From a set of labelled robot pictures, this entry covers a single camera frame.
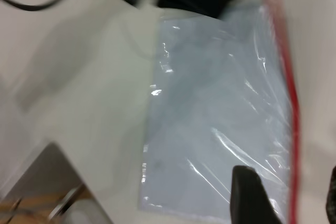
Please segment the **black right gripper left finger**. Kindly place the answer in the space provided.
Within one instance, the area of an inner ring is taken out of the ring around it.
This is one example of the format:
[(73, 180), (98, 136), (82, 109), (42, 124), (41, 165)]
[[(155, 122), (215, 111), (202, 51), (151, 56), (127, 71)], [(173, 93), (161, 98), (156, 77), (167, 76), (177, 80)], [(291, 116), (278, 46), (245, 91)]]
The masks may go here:
[(230, 218), (232, 224), (281, 223), (259, 175), (249, 166), (233, 167)]

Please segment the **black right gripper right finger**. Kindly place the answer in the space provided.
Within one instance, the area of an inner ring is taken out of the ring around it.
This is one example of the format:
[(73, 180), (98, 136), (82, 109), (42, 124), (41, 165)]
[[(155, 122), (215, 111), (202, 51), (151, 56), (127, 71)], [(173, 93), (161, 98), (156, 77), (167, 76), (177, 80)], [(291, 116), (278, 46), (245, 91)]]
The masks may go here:
[(336, 167), (333, 168), (326, 201), (326, 214), (330, 224), (336, 224)]

